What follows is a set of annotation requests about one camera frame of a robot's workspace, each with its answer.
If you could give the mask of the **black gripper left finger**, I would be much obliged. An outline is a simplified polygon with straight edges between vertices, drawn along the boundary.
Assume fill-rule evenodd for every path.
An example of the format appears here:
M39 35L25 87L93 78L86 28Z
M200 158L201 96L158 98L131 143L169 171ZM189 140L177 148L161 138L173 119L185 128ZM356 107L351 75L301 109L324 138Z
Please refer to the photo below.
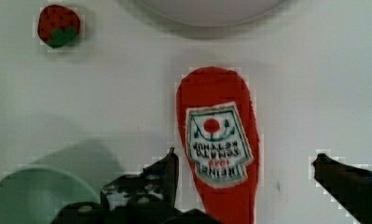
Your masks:
M100 198L105 209L125 207L133 196L152 195L171 206L175 204L179 177L179 158L171 147L159 161L138 175L122 175L102 187Z

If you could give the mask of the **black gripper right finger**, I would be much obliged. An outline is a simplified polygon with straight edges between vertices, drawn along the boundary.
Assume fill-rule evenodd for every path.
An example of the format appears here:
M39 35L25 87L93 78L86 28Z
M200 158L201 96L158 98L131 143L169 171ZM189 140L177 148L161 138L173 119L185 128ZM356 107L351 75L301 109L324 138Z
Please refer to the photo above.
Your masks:
M372 171L319 153L311 163L313 178L360 224L372 224Z

